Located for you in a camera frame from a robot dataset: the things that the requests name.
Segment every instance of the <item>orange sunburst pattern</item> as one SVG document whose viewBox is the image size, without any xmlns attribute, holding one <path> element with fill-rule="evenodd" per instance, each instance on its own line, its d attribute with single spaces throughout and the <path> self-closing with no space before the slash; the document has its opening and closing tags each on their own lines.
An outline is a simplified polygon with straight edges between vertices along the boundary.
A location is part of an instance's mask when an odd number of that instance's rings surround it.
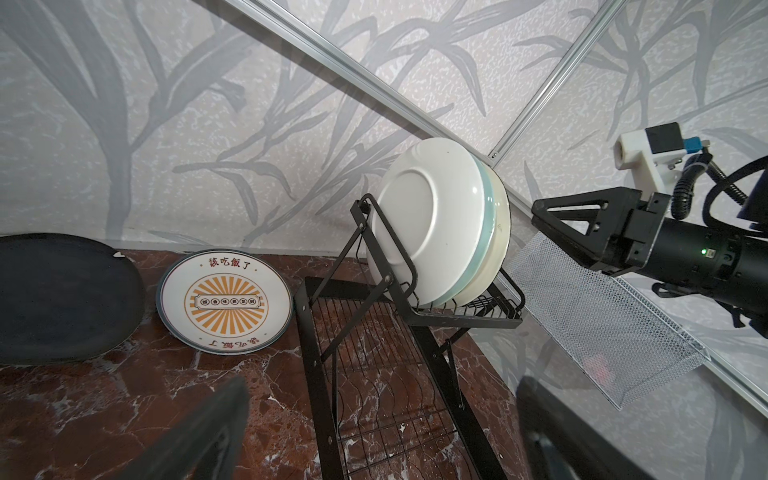
<svg viewBox="0 0 768 480">
<path fill-rule="evenodd" d="M 196 303 L 198 295 L 206 300 L 205 307 Z M 232 273 L 215 273 L 190 287 L 184 308 L 197 328 L 211 335 L 234 338 L 258 328 L 269 305 L 261 288 L 251 280 Z"/>
</svg>

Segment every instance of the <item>light blue plate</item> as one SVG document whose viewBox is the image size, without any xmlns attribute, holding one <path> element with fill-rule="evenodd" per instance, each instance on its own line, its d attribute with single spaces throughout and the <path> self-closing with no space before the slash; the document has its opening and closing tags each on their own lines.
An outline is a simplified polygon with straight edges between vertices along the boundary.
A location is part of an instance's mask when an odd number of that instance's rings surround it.
<svg viewBox="0 0 768 480">
<path fill-rule="evenodd" d="M 475 163 L 477 164 L 478 170 L 480 170 L 482 189 L 485 193 L 485 213 L 483 214 L 480 241 L 475 249 L 475 254 L 472 255 L 472 259 L 469 261 L 467 270 L 464 270 L 464 273 L 459 277 L 458 281 L 445 292 L 445 295 L 432 302 L 432 305 L 442 305 L 464 290 L 464 287 L 475 278 L 475 274 L 478 272 L 480 264 L 485 258 L 485 254 L 488 252 L 488 246 L 491 244 L 493 230 L 496 227 L 496 203 L 493 198 L 493 186 L 491 185 L 491 179 L 488 178 L 488 174 L 485 172 L 485 168 L 480 164 L 480 161 L 475 160 Z"/>
</svg>

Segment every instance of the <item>brown marble surface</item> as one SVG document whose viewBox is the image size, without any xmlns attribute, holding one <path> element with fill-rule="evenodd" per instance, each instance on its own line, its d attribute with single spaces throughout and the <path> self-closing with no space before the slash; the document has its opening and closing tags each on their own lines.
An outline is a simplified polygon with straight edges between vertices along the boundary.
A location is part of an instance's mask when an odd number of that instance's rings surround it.
<svg viewBox="0 0 768 480">
<path fill-rule="evenodd" d="M 181 255 L 124 253 L 141 271 L 148 293 L 145 317 L 126 342 L 77 364 L 0 367 L 0 478 L 109 478 L 235 375 L 245 377 L 250 392 L 250 420 L 235 478 L 319 478 L 295 323 L 271 346 L 250 355 L 196 351 L 167 331 L 154 308 L 158 280 Z M 262 258 L 292 289 L 305 276 L 322 276 L 333 261 Z M 343 264 L 336 277 L 364 281 L 352 262 Z M 459 341 L 455 354 L 462 390 L 508 477 L 528 478 L 514 397 L 469 336 Z M 411 455 L 409 460 L 422 459 Z M 423 476 L 432 474 L 426 470 Z"/>
</svg>

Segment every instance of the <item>black metal dish rack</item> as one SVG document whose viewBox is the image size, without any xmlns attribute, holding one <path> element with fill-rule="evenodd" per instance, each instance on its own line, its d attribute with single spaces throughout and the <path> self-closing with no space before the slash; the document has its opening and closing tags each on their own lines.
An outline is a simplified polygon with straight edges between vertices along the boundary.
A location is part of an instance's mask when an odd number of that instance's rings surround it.
<svg viewBox="0 0 768 480">
<path fill-rule="evenodd" d="M 371 207 L 408 265 L 410 284 L 396 281 L 369 228 Z M 294 302 L 323 478 L 391 478 L 405 469 L 410 478 L 504 478 L 459 388 L 452 345 L 470 328 L 519 326 L 525 295 L 501 270 L 519 303 L 492 284 L 466 306 L 413 308 L 418 273 L 376 200 L 366 194 L 350 211 L 354 234 L 324 278 L 304 280 Z M 362 240 L 382 280 L 332 280 L 355 242 L 361 263 Z M 458 330 L 440 344 L 429 327 Z"/>
</svg>

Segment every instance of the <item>wall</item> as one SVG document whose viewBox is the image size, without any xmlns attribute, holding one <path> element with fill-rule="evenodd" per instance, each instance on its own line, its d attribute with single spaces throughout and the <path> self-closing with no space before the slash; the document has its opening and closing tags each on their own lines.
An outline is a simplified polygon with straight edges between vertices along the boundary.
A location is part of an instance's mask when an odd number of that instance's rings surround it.
<svg viewBox="0 0 768 480">
<path fill-rule="evenodd" d="M 333 253 L 423 136 L 216 0 L 2 6 L 0 233 Z M 490 150 L 598 5 L 288 6 Z"/>
<path fill-rule="evenodd" d="M 727 173 L 768 154 L 767 15 L 764 0 L 627 3 L 497 172 L 532 200 L 631 185 L 614 168 L 617 136 L 669 121 L 679 121 L 687 136 L 711 139 Z M 740 186 L 748 191 L 755 180 Z M 690 220 L 701 222 L 703 194 L 712 185 L 700 180 Z M 714 214 L 732 217 L 737 208 L 729 202 L 718 200 Z M 627 279 L 768 386 L 768 344 L 752 329 L 734 329 L 708 299 L 662 300 L 648 279 Z M 658 478 L 766 478 L 768 421 L 703 367 L 618 412 L 535 322 L 472 336 L 511 388 L 525 373 L 537 376 Z"/>
</svg>

